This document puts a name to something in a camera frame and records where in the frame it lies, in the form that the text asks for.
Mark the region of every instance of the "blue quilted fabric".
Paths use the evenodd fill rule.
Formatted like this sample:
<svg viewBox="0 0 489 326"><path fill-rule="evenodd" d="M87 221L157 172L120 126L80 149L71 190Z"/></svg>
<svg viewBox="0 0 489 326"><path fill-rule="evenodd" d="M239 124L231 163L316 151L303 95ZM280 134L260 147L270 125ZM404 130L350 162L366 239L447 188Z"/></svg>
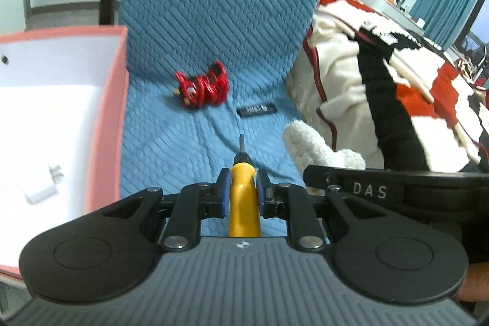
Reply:
<svg viewBox="0 0 489 326"><path fill-rule="evenodd" d="M148 186L179 192L215 181L230 167L244 133L246 150L272 181L300 184L282 143L284 126L300 118L284 87L318 0L122 0L129 27L130 87L121 193ZM225 104L183 109L172 94L175 71L201 74L216 59L226 66ZM278 112L241 119L236 108L273 102ZM264 235L284 235L279 220L262 220ZM226 220L206 220L203 235L225 235Z"/></svg>

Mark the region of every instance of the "white plush toy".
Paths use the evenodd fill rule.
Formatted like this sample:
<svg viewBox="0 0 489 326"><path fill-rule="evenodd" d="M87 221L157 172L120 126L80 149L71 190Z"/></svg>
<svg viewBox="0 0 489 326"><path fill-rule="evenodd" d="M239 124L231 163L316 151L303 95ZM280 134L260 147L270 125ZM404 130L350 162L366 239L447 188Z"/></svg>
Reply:
<svg viewBox="0 0 489 326"><path fill-rule="evenodd" d="M349 149L334 152L322 136L302 121L289 123L282 136L285 147L295 167L302 174L309 165L365 169L365 161L360 154ZM310 193L322 194L322 190L308 188Z"/></svg>

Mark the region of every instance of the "white, black and red blanket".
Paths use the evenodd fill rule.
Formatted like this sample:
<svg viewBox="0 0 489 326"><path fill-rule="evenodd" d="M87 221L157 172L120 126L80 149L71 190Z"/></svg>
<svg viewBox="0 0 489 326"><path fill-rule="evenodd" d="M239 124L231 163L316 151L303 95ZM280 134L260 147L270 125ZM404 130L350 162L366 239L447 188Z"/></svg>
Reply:
<svg viewBox="0 0 489 326"><path fill-rule="evenodd" d="M367 167L489 171L489 111L447 54L357 0L320 0L288 88Z"/></svg>

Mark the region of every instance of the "red toy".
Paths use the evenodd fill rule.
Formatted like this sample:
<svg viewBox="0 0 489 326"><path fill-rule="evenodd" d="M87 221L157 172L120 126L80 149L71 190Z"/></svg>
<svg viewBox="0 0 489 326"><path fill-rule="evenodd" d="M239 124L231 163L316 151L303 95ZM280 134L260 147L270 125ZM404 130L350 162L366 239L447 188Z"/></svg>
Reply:
<svg viewBox="0 0 489 326"><path fill-rule="evenodd" d="M226 69L220 61L212 64L206 74L188 78L182 72L175 72L175 78L180 87L173 92L180 96L186 108L201 108L208 104L220 105L229 93Z"/></svg>

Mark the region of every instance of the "yellow screwdriver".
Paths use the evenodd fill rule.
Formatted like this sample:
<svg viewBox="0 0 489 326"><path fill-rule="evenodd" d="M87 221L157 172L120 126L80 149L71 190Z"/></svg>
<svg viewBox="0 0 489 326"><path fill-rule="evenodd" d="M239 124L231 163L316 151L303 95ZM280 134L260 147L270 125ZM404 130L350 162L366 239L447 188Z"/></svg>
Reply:
<svg viewBox="0 0 489 326"><path fill-rule="evenodd" d="M260 237L260 211L255 188L255 168L245 152L245 136L240 134L240 152L231 168L229 236Z"/></svg>

